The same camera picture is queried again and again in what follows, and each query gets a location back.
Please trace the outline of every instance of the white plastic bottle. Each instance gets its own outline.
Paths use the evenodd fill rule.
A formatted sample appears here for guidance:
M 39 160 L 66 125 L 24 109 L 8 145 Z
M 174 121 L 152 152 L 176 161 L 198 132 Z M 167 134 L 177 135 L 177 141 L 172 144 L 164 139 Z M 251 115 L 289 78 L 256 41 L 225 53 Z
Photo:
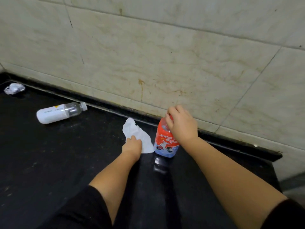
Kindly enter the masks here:
M 49 124 L 55 121 L 67 119 L 69 117 L 77 116 L 86 111 L 87 105 L 85 102 L 82 103 L 68 103 L 61 104 L 49 108 L 40 109 L 37 111 L 36 116 L 40 123 Z

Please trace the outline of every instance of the rust stain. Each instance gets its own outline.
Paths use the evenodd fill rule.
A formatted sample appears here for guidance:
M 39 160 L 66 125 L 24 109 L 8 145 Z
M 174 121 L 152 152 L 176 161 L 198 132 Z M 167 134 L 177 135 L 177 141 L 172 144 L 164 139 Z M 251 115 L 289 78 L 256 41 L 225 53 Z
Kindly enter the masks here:
M 141 102 L 143 100 L 143 84 L 145 84 L 145 82 L 141 79 L 139 79 L 139 85 L 141 85 Z

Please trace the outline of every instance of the clear plastic bottle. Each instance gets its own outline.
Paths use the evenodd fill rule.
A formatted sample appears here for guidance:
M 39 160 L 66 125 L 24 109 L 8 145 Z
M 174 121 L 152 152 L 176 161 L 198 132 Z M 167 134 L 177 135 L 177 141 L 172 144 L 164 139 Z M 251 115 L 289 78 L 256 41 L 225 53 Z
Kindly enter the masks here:
M 86 111 L 87 105 L 85 102 L 82 103 L 68 103 L 56 105 L 49 108 L 40 109 L 37 111 L 36 116 L 40 123 L 49 124 L 69 117 L 77 116 Z
M 175 156 L 178 147 L 179 143 L 170 132 L 165 118 L 162 118 L 157 128 L 157 135 L 154 145 L 155 153 L 167 158 L 172 158 Z

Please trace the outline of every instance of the red plastic bottle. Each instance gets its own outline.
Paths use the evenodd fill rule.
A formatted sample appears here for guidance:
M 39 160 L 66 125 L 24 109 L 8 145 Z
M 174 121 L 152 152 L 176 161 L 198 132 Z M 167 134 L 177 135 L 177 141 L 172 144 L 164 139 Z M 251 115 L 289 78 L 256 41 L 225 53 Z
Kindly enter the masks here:
M 173 137 L 169 127 L 166 124 L 165 117 L 160 120 L 157 129 L 157 135 L 155 139 L 154 149 L 155 152 L 161 156 L 172 158 L 175 156 L 179 143 Z

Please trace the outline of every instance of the person's right hand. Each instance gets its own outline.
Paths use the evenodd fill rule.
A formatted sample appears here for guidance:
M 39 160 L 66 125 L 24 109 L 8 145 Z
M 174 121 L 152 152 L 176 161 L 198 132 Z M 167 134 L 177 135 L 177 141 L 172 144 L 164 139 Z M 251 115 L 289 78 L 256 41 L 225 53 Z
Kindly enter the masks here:
M 174 138 L 183 146 L 198 137 L 197 121 L 181 105 L 169 107 L 165 120 Z

